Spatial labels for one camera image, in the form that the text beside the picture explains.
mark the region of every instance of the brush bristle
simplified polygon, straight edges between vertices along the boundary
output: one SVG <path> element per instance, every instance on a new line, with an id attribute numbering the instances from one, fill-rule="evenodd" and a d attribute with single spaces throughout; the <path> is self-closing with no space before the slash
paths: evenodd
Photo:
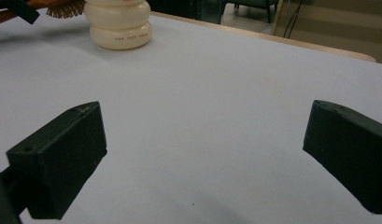
<path id="1" fill-rule="evenodd" d="M 72 18 L 82 15 L 85 3 L 86 2 L 84 0 L 70 1 L 57 7 L 49 7 L 46 14 L 58 19 Z"/>

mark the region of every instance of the brown floor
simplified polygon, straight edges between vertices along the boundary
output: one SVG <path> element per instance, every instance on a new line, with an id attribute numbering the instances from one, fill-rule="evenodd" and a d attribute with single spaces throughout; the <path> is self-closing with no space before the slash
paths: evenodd
<path id="1" fill-rule="evenodd" d="M 267 13 L 264 9 L 245 6 L 236 9 L 234 4 L 227 4 L 220 24 L 269 35 L 275 18 L 275 8 L 273 6 L 271 12 L 272 22 L 268 23 Z"/>

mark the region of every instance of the cream-colored container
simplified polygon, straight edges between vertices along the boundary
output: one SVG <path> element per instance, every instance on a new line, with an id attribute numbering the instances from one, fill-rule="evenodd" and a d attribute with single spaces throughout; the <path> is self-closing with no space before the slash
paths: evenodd
<path id="1" fill-rule="evenodd" d="M 151 37 L 145 0 L 86 0 L 84 12 L 94 43 L 105 49 L 133 49 Z"/>

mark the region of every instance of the tabletop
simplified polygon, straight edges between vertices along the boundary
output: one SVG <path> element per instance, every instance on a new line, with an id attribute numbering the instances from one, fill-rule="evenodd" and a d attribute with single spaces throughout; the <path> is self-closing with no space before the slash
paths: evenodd
<path id="1" fill-rule="evenodd" d="M 64 218 L 24 223 L 382 223 L 303 152 L 314 100 L 382 123 L 382 64 L 151 16 L 147 45 L 84 17 L 0 24 L 5 152 L 99 101 L 108 154 Z"/>

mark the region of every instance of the black chair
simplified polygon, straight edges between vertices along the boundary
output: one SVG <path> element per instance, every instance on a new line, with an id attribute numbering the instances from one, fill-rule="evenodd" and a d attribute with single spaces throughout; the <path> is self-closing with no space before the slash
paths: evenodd
<path id="1" fill-rule="evenodd" d="M 277 11 L 278 0 L 222 0 L 222 14 L 225 10 L 226 4 L 233 3 L 235 8 L 239 8 L 240 5 L 246 7 L 257 7 L 266 9 L 267 11 L 267 21 L 270 23 L 272 21 L 270 15 L 270 6 L 275 5 L 275 12 Z"/>

